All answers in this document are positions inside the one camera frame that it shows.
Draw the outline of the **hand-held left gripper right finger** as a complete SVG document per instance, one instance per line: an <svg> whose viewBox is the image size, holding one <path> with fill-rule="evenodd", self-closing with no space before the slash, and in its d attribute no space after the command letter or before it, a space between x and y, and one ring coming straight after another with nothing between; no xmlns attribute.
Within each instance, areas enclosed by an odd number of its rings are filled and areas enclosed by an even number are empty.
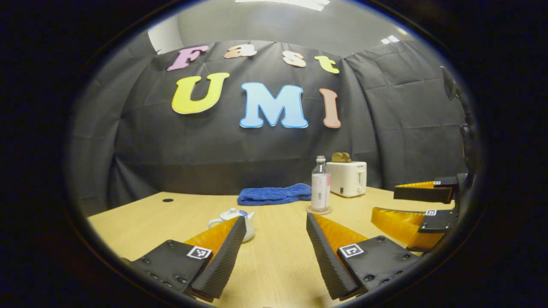
<svg viewBox="0 0 548 308"><path fill-rule="evenodd" d="M307 213L307 233L328 293L340 301L389 284L420 259L385 236L366 238L315 213Z"/></svg>

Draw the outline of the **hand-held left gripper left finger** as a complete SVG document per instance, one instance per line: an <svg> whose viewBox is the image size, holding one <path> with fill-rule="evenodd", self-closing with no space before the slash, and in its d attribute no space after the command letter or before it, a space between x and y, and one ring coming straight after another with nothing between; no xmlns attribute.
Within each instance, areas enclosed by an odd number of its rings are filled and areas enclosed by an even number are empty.
<svg viewBox="0 0 548 308"><path fill-rule="evenodd" d="M244 217L236 216L184 242L166 240L125 264L178 294L213 302L227 285L246 231Z"/></svg>

